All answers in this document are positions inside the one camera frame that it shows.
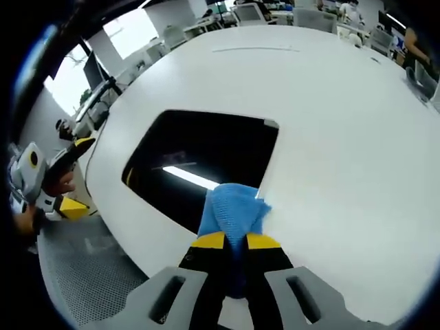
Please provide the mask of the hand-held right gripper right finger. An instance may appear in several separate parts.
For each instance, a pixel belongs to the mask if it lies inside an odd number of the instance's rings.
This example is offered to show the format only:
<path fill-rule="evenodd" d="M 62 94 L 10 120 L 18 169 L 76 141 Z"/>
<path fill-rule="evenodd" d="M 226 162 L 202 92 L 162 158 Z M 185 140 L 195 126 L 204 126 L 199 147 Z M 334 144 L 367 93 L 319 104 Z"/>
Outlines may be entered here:
<path fill-rule="evenodd" d="M 255 329 L 396 329 L 361 320 L 343 295 L 306 267 L 294 267 L 279 242 L 249 233 L 244 240 L 245 295 Z"/>

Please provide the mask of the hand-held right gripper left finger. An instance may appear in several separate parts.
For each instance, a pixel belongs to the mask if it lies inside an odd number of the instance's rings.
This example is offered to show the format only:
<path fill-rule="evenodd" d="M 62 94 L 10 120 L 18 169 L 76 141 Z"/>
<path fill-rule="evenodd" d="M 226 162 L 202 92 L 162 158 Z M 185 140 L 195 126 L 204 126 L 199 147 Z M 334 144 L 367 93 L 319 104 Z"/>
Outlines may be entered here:
<path fill-rule="evenodd" d="M 199 237 L 177 267 L 134 289 L 116 315 L 84 329 L 217 329 L 226 297 L 229 245 L 223 232 Z"/>

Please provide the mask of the person's left hand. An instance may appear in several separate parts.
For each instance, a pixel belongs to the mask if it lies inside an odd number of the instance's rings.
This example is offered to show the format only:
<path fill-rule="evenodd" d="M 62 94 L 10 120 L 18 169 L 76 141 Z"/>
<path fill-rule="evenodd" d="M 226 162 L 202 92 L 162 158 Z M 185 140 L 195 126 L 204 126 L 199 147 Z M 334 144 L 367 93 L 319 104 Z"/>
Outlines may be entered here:
<path fill-rule="evenodd" d="M 44 191 L 51 197 L 57 197 L 65 193 L 73 192 L 76 189 L 73 178 L 74 173 L 70 171 L 64 174 L 56 183 L 46 186 Z"/>

